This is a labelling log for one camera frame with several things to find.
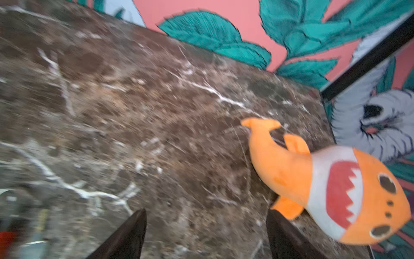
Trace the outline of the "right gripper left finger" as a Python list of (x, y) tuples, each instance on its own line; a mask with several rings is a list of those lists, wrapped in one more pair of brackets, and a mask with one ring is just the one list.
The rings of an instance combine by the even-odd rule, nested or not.
[(87, 259), (139, 259), (147, 230), (147, 212), (137, 210)]

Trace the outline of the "red padlock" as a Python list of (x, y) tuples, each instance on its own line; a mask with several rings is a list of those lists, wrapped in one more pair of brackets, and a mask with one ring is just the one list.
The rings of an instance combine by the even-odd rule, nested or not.
[[(1, 232), (1, 259), (6, 259), (16, 241), (16, 232)], [(28, 242), (20, 246), (20, 259), (42, 259), (48, 248), (48, 239), (40, 232), (34, 233)]]

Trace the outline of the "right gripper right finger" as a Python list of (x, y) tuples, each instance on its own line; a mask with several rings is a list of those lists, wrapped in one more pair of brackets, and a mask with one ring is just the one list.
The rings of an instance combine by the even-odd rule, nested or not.
[(266, 229), (273, 259), (327, 258), (277, 210), (268, 210)]

